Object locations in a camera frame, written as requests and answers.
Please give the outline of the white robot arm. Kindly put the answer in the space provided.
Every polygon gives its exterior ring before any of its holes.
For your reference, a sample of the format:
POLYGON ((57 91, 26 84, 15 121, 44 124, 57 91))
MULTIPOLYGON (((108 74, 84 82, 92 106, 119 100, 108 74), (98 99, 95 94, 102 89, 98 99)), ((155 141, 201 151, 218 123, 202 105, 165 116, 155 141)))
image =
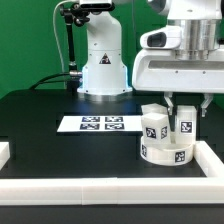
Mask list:
MULTIPOLYGON (((114 0, 80 0, 89 14, 88 61, 81 92, 88 96, 117 95, 129 90, 121 60, 121 26, 110 14, 114 0)), ((224 93, 224 46, 218 42, 222 0, 147 0, 167 25, 143 34, 132 86, 162 92, 167 101, 175 92, 202 93, 206 109, 224 93)))

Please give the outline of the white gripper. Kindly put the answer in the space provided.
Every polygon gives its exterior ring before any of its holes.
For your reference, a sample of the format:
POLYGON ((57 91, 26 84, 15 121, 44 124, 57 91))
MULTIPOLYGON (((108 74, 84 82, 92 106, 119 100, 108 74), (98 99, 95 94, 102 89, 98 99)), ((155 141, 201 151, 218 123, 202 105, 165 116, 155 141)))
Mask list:
POLYGON ((205 93, 201 116, 224 93, 224 49, 212 51, 207 60, 177 60, 174 50, 141 50, 134 61, 132 85, 136 90, 165 92, 168 113, 173 114, 172 92, 205 93))

